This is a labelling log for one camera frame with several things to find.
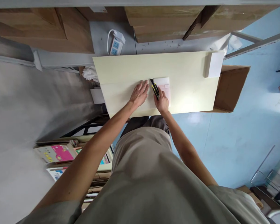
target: pink notepad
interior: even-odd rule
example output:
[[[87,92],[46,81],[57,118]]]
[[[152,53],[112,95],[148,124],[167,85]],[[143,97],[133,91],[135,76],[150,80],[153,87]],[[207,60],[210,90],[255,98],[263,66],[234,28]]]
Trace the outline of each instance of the pink notepad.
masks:
[[[170,106],[170,82],[169,77],[166,78],[154,78],[154,83],[161,88],[162,91],[165,92],[166,97],[169,99],[169,106]]]

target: pink book cover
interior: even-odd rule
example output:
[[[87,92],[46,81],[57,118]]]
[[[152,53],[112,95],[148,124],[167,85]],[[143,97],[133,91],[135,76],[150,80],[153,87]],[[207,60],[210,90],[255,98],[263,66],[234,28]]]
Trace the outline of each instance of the pink book cover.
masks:
[[[56,159],[59,161],[67,161],[67,160],[73,160],[74,157],[69,152],[68,148],[65,145],[54,145],[51,146],[52,149],[56,153]]]

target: gray pants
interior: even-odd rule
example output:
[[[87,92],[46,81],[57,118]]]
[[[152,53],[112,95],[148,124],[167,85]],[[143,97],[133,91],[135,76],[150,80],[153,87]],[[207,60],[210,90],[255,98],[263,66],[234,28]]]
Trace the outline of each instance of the gray pants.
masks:
[[[170,136],[170,131],[165,119],[161,115],[131,118],[120,137],[141,127],[154,127],[165,131]]]

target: blue floor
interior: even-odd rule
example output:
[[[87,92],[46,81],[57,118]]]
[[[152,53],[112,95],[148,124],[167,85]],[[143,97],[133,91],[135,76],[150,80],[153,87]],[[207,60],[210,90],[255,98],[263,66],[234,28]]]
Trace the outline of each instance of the blue floor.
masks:
[[[243,30],[262,39],[280,33],[280,7]],[[243,47],[251,44],[242,41]],[[275,145],[261,170],[280,159],[280,42],[225,60],[251,66],[233,113],[174,114],[219,185],[236,188],[250,179]],[[178,156],[172,142],[174,154]]]

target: white cable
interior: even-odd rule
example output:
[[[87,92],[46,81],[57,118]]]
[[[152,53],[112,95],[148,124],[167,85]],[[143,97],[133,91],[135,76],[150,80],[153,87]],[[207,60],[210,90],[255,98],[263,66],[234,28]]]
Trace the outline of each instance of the white cable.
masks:
[[[109,55],[109,49],[108,49],[109,36],[110,36],[110,33],[111,33],[112,31],[115,32],[115,30],[110,30],[109,33],[108,33],[108,38],[107,38],[107,53],[108,53],[108,55]]]

